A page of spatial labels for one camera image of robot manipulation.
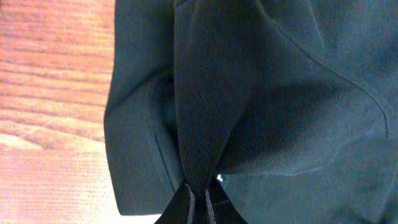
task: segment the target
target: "wooden table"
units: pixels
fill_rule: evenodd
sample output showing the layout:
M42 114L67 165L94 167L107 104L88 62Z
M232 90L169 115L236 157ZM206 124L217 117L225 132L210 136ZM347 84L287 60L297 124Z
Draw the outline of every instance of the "wooden table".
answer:
M0 223L121 217L104 149L114 0L0 0Z

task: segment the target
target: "t-shirt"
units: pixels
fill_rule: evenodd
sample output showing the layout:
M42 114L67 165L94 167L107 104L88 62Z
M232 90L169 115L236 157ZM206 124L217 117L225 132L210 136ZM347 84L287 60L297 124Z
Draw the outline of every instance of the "t-shirt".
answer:
M220 174L248 223L398 223L398 2L116 0L104 131L123 215Z

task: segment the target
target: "dark fabric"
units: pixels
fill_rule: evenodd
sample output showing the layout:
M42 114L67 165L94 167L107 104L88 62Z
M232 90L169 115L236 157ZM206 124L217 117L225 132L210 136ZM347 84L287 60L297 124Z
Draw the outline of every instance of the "dark fabric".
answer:
M216 174L248 223L398 222L398 4L116 0L104 119L123 215Z

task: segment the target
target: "wooden floor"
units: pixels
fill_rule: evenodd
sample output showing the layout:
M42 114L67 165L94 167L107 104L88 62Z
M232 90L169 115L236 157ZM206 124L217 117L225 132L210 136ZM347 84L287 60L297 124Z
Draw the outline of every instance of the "wooden floor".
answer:
M0 0L0 223L121 217L104 149L114 0Z

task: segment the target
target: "black cloth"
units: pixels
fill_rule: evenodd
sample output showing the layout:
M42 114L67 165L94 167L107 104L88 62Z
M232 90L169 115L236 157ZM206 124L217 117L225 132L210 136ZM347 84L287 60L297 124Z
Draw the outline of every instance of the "black cloth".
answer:
M116 0L104 131L123 215L224 174L248 223L398 222L398 2Z

